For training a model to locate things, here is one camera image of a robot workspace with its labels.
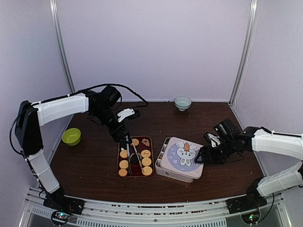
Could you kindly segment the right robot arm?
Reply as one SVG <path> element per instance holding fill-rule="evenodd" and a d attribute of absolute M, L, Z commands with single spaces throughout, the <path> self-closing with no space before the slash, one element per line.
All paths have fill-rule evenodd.
<path fill-rule="evenodd" d="M 215 134 L 205 133 L 207 146 L 200 148 L 194 159 L 197 164 L 225 164 L 234 153 L 271 153 L 288 156 L 298 163 L 274 175 L 260 177 L 252 182 L 241 197 L 226 201 L 229 213 L 257 209 L 267 204 L 266 197 L 303 185 L 303 136 L 281 133 L 263 126 L 237 128 L 229 119 L 214 126 Z"/>

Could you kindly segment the white handled metal tongs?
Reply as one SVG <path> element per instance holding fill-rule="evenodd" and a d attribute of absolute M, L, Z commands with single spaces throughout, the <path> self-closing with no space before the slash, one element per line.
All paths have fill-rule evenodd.
<path fill-rule="evenodd" d="M 133 144 L 133 140 L 130 136 L 126 136 L 126 150 L 128 153 L 128 170 L 129 175 L 132 177 L 143 176 L 142 173 L 142 157 L 136 149 L 136 146 Z"/>

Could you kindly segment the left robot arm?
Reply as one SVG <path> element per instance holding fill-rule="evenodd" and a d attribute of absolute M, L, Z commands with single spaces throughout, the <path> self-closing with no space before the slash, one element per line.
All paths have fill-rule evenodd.
<path fill-rule="evenodd" d="M 44 206 L 69 215 L 79 215 L 85 203 L 82 199 L 66 196 L 51 169 L 50 156 L 46 155 L 46 148 L 51 148 L 52 145 L 45 145 L 49 124 L 75 114 L 89 113 L 108 128 L 109 135 L 115 142 L 121 142 L 129 136 L 124 121 L 134 115 L 135 111 L 126 108 L 115 113 L 112 108 L 120 98 L 120 92 L 109 84 L 100 92 L 87 88 L 49 100 L 37 102 L 25 100 L 20 104 L 11 132 L 19 142 L 21 148 L 19 154 L 28 163 L 31 173 L 45 193 Z"/>

